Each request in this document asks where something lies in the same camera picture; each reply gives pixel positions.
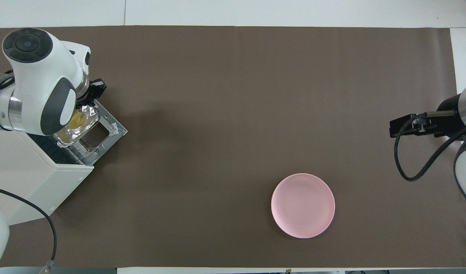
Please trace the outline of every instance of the white table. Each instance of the white table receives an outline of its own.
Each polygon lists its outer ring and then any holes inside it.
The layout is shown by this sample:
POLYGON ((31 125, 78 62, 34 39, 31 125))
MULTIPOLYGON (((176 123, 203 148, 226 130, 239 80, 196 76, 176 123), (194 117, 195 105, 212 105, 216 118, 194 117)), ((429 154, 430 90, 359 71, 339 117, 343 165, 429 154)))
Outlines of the white table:
MULTIPOLYGON (((466 87, 466 0, 0 0, 0 28, 93 25, 450 28, 457 91, 466 87)), ((10 147, 15 139, 9 137, 7 142, 0 142, 0 147, 10 147)), ((24 159, 15 158, 12 153, 0 156, 0 162, 9 166, 17 160, 24 159)), ((128 268, 118 272, 283 272, 288 267, 128 268)), ((293 272, 328 270, 336 269, 292 269, 293 272)))

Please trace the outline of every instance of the brown tablecloth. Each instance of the brown tablecloth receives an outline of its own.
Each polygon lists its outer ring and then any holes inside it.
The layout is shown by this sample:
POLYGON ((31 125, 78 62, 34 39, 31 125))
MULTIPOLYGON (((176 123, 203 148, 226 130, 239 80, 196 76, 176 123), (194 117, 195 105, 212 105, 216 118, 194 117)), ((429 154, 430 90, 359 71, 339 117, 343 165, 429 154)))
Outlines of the brown tablecloth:
MULTIPOLYGON (((388 134, 456 94, 448 29, 45 29, 91 48, 100 102, 129 130, 52 214, 56 265, 466 267, 457 147, 410 183, 388 134), (311 239, 270 212, 275 186, 300 172, 336 200, 311 239)), ((402 139, 408 173, 442 142, 402 139)), ((42 265, 51 243, 45 220, 13 225, 0 265, 42 265)))

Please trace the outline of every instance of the black cable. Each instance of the black cable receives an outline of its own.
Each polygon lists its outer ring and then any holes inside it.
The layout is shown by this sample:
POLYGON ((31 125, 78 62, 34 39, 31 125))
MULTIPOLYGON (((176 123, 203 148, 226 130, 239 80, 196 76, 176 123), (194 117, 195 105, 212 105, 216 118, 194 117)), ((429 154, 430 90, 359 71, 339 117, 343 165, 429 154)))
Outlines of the black cable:
POLYGON ((19 201, 22 201, 24 202, 25 204, 35 208, 36 210, 38 210, 38 212, 42 213, 42 215, 47 219, 47 221, 49 222, 49 225, 50 225, 50 228, 52 229, 52 235, 54 236, 54 248, 52 249, 52 256, 50 257, 50 260, 54 260, 55 258, 55 252, 57 251, 57 234, 55 232, 55 227, 54 227, 54 223, 52 222, 52 220, 50 220, 50 217, 49 215, 47 215, 47 213, 45 213, 45 211, 43 211, 40 207, 38 207, 37 205, 33 204, 32 202, 16 195, 16 194, 13 194, 11 192, 8 192, 6 190, 3 190, 3 189, 0 189, 0 193, 1 194, 5 194, 5 195, 8 195, 12 198, 15 198, 19 201))
POLYGON ((395 157, 395 164, 397 166, 398 172, 400 172, 400 175, 402 177, 409 181, 409 182, 414 182, 415 180, 419 179, 426 173, 426 171, 431 167, 431 165, 434 163, 436 158, 438 158, 439 155, 454 141, 462 137, 463 135, 466 134, 466 128, 459 130, 456 132, 453 136, 451 136, 444 144, 442 144, 435 152, 434 154, 429 158, 429 160, 426 162, 426 164, 422 167, 422 169, 417 173, 414 177, 409 177, 405 174, 405 172, 402 170, 402 167, 400 166, 400 161, 398 160, 398 142, 400 141, 400 137, 402 136, 402 132, 405 131, 405 129, 412 123, 414 120, 417 120, 419 118, 423 118, 427 115, 427 113, 419 114, 416 115, 412 118, 410 118, 405 124, 400 128, 400 130, 397 133, 397 138, 395 139, 395 145, 393 146, 393 155, 395 157))

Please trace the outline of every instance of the pink plate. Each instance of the pink plate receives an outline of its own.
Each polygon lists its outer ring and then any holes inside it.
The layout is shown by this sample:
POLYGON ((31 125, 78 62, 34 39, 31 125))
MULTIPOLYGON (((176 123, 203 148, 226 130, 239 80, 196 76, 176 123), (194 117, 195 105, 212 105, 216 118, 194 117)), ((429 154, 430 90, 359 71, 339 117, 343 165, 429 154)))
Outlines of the pink plate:
POLYGON ((278 184, 272 195, 272 214, 285 233, 311 238, 329 227, 334 217, 334 196, 318 177, 298 173, 278 184))

